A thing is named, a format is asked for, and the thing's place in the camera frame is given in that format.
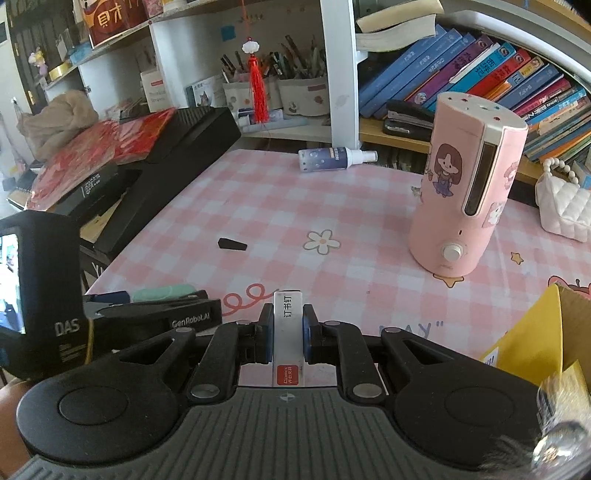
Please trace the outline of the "mint green stapler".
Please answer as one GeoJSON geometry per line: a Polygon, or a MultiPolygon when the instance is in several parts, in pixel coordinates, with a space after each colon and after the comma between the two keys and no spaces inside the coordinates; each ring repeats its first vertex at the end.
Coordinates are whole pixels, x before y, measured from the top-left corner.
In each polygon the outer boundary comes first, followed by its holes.
{"type": "Polygon", "coordinates": [[[197,293],[190,284],[173,284],[161,287],[142,288],[131,294],[131,302],[153,302],[178,299],[197,293]]]}

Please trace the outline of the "white staples box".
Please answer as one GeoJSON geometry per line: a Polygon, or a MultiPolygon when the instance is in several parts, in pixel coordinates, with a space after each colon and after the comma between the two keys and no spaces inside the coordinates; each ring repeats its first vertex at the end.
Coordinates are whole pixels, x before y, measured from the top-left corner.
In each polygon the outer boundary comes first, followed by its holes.
{"type": "Polygon", "coordinates": [[[298,290],[273,293],[273,385],[304,386],[303,294],[298,290]]]}

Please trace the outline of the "long black box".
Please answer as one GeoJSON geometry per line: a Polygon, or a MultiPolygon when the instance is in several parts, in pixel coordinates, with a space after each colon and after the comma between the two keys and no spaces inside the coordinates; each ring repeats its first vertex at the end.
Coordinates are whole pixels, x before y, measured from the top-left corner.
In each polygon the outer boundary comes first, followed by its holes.
{"type": "Polygon", "coordinates": [[[124,175],[119,166],[108,163],[59,200],[54,213],[83,225],[110,207],[122,194],[124,175]]]}

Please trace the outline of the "small black wedge piece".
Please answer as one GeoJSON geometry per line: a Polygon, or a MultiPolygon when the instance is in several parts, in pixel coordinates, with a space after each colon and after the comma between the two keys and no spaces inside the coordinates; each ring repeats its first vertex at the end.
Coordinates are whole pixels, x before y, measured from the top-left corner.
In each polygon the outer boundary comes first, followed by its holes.
{"type": "Polygon", "coordinates": [[[246,251],[247,245],[243,242],[239,242],[233,239],[221,237],[217,240],[219,249],[230,250],[230,251],[246,251]]]}

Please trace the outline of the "pink checkered tablecloth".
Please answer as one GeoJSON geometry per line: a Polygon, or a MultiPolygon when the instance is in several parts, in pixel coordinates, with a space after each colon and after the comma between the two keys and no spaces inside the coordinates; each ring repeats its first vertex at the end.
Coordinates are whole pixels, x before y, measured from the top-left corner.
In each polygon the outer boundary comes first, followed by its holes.
{"type": "Polygon", "coordinates": [[[298,290],[321,320],[367,334],[396,326],[481,357],[553,276],[590,288],[590,248],[508,201],[477,268],[439,277],[409,250],[417,174],[362,165],[304,174],[294,154],[235,150],[176,196],[112,261],[93,293],[190,284],[225,320],[255,320],[298,290]],[[221,237],[246,251],[218,248],[221,237]]]}

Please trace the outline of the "red patterned plastic bag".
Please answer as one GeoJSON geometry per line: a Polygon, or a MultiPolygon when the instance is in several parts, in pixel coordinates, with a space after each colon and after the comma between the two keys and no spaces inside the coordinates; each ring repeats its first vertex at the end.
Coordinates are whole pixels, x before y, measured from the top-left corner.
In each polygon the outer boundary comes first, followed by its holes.
{"type": "Polygon", "coordinates": [[[26,202],[27,210],[47,211],[83,180],[115,158],[119,124],[101,121],[82,131],[48,160],[26,202]]]}

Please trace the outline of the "small spray bottle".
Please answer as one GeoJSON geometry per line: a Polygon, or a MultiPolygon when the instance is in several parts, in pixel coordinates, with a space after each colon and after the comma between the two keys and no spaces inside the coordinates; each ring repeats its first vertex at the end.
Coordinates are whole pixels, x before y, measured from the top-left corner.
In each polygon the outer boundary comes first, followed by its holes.
{"type": "Polygon", "coordinates": [[[346,170],[366,163],[376,163],[377,151],[352,150],[345,147],[325,147],[298,151],[302,173],[346,170]]]}

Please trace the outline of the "beige folded towel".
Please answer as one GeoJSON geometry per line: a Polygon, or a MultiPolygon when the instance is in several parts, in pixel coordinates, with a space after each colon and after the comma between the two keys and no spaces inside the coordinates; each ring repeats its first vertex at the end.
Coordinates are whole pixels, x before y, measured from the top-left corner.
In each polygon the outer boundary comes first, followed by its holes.
{"type": "Polygon", "coordinates": [[[17,128],[31,147],[34,158],[46,162],[98,120],[99,115],[87,95],[69,90],[51,100],[40,113],[22,114],[17,128]]]}

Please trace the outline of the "white drinking straws box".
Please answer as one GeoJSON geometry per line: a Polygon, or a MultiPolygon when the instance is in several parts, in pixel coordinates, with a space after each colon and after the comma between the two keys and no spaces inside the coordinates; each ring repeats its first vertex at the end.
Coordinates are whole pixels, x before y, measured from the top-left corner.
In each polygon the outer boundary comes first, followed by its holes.
{"type": "Polygon", "coordinates": [[[140,73],[143,92],[151,113],[166,110],[172,107],[169,100],[164,80],[158,69],[152,69],[140,73]]]}

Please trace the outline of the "yellow cardboard box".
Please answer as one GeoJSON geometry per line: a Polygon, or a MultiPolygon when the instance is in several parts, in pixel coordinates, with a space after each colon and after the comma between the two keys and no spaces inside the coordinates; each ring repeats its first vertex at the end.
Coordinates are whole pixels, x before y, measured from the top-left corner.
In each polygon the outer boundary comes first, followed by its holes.
{"type": "Polygon", "coordinates": [[[541,385],[576,364],[590,379],[590,288],[553,276],[535,304],[481,361],[541,385]]]}

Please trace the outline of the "red tassel ornament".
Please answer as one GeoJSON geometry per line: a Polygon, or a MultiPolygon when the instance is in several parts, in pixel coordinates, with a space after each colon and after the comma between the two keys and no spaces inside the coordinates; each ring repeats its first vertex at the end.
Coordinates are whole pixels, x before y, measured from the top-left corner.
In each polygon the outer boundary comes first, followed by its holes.
{"type": "Polygon", "coordinates": [[[249,57],[249,84],[252,89],[252,105],[253,115],[256,124],[263,124],[269,121],[269,108],[266,101],[266,84],[263,80],[263,73],[260,69],[259,58],[259,43],[256,42],[250,35],[249,18],[247,18],[247,11],[245,0],[240,2],[242,6],[242,19],[245,23],[246,41],[242,44],[242,51],[249,57]]]}

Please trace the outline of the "white pen holder left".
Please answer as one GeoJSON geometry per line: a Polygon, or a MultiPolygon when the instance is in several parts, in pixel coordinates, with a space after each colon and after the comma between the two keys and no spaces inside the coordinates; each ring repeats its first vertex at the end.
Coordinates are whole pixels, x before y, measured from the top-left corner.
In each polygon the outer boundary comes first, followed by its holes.
{"type": "Polygon", "coordinates": [[[243,127],[254,123],[252,88],[249,71],[245,69],[245,63],[242,62],[238,53],[235,60],[236,63],[226,54],[221,56],[222,88],[226,106],[231,111],[236,124],[243,127]]]}

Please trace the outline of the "white quilted handbag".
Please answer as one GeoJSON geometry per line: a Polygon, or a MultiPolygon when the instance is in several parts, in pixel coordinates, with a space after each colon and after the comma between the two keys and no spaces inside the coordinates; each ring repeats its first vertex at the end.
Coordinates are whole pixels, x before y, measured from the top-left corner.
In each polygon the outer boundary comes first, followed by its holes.
{"type": "Polygon", "coordinates": [[[579,185],[575,172],[564,161],[551,157],[543,162],[535,201],[545,231],[590,242],[590,191],[579,185]]]}

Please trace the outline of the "white shelf unit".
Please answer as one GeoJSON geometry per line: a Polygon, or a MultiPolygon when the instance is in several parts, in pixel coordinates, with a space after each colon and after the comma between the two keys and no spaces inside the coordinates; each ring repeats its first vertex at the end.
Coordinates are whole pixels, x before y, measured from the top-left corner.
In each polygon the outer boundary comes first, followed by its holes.
{"type": "MultiPolygon", "coordinates": [[[[590,24],[580,9],[556,1],[445,1],[438,20],[513,41],[590,84],[590,24]]],[[[185,1],[94,46],[79,64],[44,86],[46,99],[81,88],[100,114],[140,95],[141,53],[155,57],[170,104],[187,105],[187,85],[222,71],[247,39],[260,52],[297,46],[322,51],[318,66],[327,82],[328,113],[300,127],[264,130],[286,138],[353,146],[363,139],[358,119],[358,67],[368,58],[356,41],[360,8],[372,14],[382,1],[185,1]]]]}

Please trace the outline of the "row of colourful books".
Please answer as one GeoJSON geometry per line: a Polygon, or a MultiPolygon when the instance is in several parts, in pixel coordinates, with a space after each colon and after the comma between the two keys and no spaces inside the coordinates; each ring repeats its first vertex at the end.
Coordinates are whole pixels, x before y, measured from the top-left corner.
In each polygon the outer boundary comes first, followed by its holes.
{"type": "Polygon", "coordinates": [[[370,53],[359,68],[363,141],[419,145],[431,137],[436,104],[448,93],[496,103],[524,120],[524,154],[540,163],[590,158],[590,85],[506,40],[436,26],[398,51],[370,53]]]}

